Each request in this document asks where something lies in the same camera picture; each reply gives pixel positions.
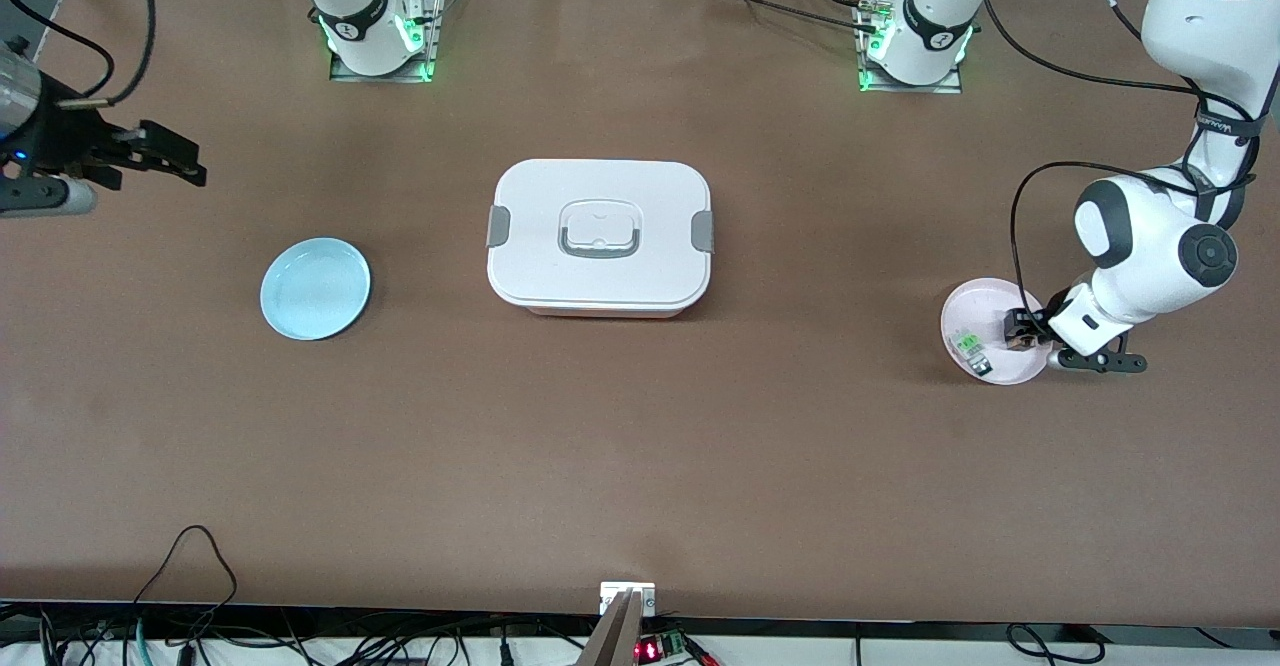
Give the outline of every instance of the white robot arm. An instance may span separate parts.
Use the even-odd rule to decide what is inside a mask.
[[[941,82],[964,53],[982,0],[888,0],[883,33],[867,50],[888,76],[911,86]]]
[[[425,45],[422,0],[311,0],[329,49],[352,72],[376,77],[401,68]]]
[[[1075,231],[1097,268],[1030,315],[1034,324],[1025,314],[1007,321],[1010,346],[1032,346],[1032,336],[1065,343],[1051,365],[1111,370],[1119,355],[1107,343],[1235,272],[1226,229],[1244,205],[1280,78],[1280,0],[1149,0],[1142,40],[1160,65],[1222,100],[1201,104],[1178,163],[1142,172],[1148,181],[1117,175],[1084,188]]]

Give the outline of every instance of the white food container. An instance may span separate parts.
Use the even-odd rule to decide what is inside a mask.
[[[675,316],[710,282],[710,209],[684,164],[521,161],[489,210],[489,284],[535,314]]]

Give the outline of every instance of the plate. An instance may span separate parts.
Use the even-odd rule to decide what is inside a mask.
[[[369,263],[338,238],[311,238],[275,256],[259,301],[271,328],[297,341],[334,336],[369,304]]]
[[[1039,310],[1041,304],[1034,296],[1027,295],[1032,310]],[[1005,279],[973,279],[956,287],[942,306],[942,341],[947,353],[964,373],[997,386],[1015,386],[1036,378],[1048,361],[1052,346],[1042,343],[1029,351],[1010,351],[1005,346],[1005,314],[1010,309],[1021,309],[1023,298],[1018,284]],[[960,356],[954,334],[970,333],[982,341],[982,353],[991,362],[991,373],[978,375]]]

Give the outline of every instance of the brown table surface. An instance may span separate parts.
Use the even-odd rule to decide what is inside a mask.
[[[0,228],[0,596],[129,598],[198,521],[243,602],[585,612],[630,578],[685,615],[1280,622],[1274,149],[1238,277],[1134,329],[1146,375],[984,387],[938,338],[951,287],[1011,275],[1023,174],[1164,163],[1189,97],[1059,77],[989,28],[963,96],[860,93],[846,31],[736,0],[463,0],[435,83],[330,85],[306,0],[159,1],[110,117],[196,140],[209,186],[129,175],[90,218]],[[1169,78],[1103,0],[996,3],[1047,56]],[[109,92],[142,13],[59,14],[120,58]],[[56,38],[41,61],[100,68]],[[488,206],[534,158],[700,170],[707,296],[639,323],[499,301]],[[1042,297],[1089,266],[1091,178],[1028,193]],[[375,288],[298,343],[257,289],[315,236]],[[221,579],[193,540],[151,596]]]

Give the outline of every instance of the light blue plate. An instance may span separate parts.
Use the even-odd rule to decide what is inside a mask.
[[[259,301],[266,323],[298,341],[329,338],[355,323],[369,304],[369,263],[338,238],[311,238],[276,256]]]

